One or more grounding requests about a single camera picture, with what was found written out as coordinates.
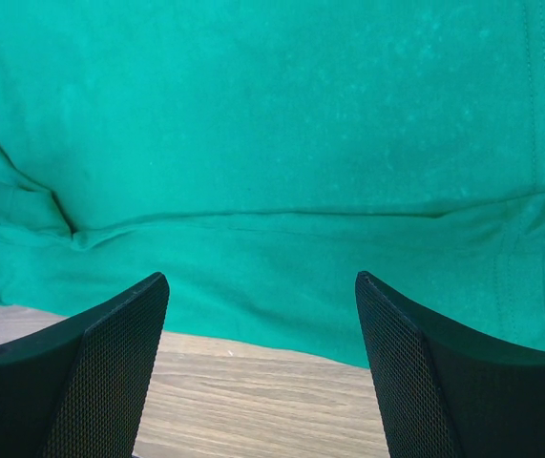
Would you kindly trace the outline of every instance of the wooden table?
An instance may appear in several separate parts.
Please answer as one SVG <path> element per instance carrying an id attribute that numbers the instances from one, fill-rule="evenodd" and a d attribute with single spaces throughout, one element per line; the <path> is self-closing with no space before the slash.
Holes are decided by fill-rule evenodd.
<path id="1" fill-rule="evenodd" d="M 61 319 L 0 307 L 0 343 Z M 161 338 L 135 453 L 146 458 L 388 457 L 367 370 L 168 332 Z"/>

